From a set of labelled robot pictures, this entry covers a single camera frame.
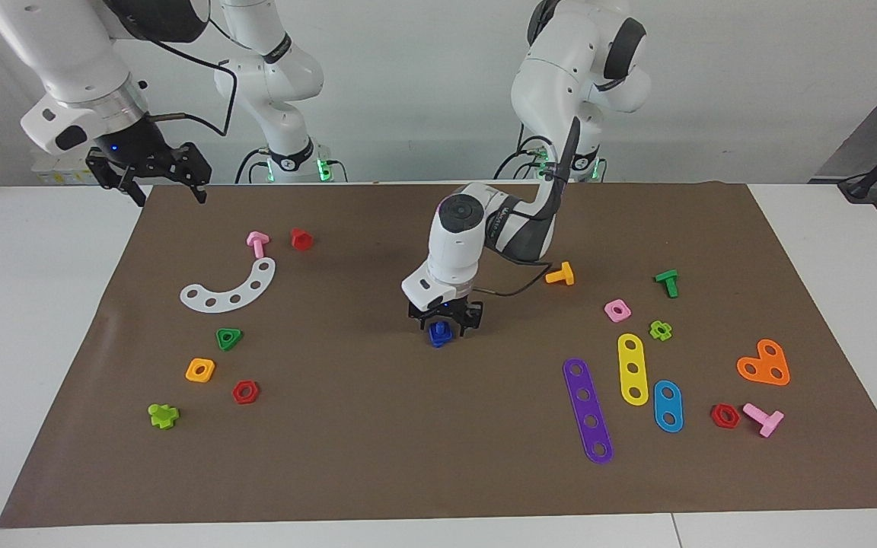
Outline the white power strip box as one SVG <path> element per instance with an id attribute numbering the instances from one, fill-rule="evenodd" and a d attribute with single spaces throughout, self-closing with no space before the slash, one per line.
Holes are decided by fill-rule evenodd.
<path id="1" fill-rule="evenodd" d="M 88 147 L 79 147 L 53 156 L 38 148 L 30 150 L 31 173 L 44 185 L 97 186 L 97 178 L 88 169 Z"/>

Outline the white curved five-hole plate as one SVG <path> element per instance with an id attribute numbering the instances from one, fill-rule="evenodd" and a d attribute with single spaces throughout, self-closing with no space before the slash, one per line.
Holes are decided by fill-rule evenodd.
<path id="1" fill-rule="evenodd" d="M 180 291 L 180 302 L 202 314 L 224 314 L 253 303 L 268 289 L 277 271 L 277 263 L 264 256 L 255 260 L 246 280 L 236 288 L 213 291 L 200 284 L 186 285 Z"/>

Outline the brown table mat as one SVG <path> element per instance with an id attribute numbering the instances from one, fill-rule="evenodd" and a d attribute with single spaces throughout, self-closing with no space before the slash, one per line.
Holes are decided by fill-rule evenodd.
<path id="1" fill-rule="evenodd" d="M 726 183 L 571 185 L 550 248 L 574 285 L 485 298 L 483 323 L 429 345 L 400 281 L 427 250 L 439 185 L 151 192 L 0 527 L 425 519 L 877 507 L 877 409 L 751 191 Z M 305 252 L 290 229 L 313 235 Z M 236 288 L 270 236 L 277 271 L 224 314 L 186 285 Z M 654 276 L 676 269 L 678 298 Z M 607 302 L 631 316 L 613 323 Z M 654 320 L 672 326 L 655 340 Z M 229 352 L 216 330 L 237 327 Z M 644 406 L 624 402 L 618 339 L 642 341 Z M 783 347 L 786 386 L 738 358 Z M 215 361 L 209 382 L 185 378 Z M 587 363 L 614 456 L 585 457 L 563 376 Z M 256 381 L 254 403 L 234 385 Z M 654 421 L 675 382 L 684 427 Z M 180 410 L 151 425 L 148 407 Z M 735 429 L 710 417 L 740 413 Z M 769 438 L 753 403 L 784 420 Z"/>

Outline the purple four-hole plastic plate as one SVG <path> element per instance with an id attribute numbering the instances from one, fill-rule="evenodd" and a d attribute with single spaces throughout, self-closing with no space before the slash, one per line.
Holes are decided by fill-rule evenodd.
<path id="1" fill-rule="evenodd" d="M 614 456 L 613 445 L 587 363 L 568 358 L 563 376 L 585 457 L 593 464 L 608 464 Z"/>

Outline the yellow three-hole plastic plate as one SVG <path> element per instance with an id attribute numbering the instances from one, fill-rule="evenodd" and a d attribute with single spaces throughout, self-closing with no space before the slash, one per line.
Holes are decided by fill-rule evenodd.
<path id="1" fill-rule="evenodd" d="M 649 401 L 649 382 L 643 341 L 633 333 L 618 339 L 618 371 L 620 395 L 631 406 L 644 406 Z"/>

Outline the blue two-hole plastic plate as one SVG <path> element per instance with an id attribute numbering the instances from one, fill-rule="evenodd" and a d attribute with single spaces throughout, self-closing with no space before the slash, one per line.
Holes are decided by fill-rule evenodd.
<path id="1" fill-rule="evenodd" d="M 684 401 L 675 382 L 660 379 L 653 387 L 654 421 L 662 431 L 679 433 L 684 427 Z"/>

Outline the orange heart-shaped plastic plate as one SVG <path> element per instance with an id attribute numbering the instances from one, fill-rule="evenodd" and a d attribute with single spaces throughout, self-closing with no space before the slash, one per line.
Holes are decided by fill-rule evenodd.
<path id="1" fill-rule="evenodd" d="M 783 347 L 772 339 L 760 339 L 756 357 L 738 358 L 735 370 L 746 381 L 786 386 L 790 382 L 789 362 Z"/>

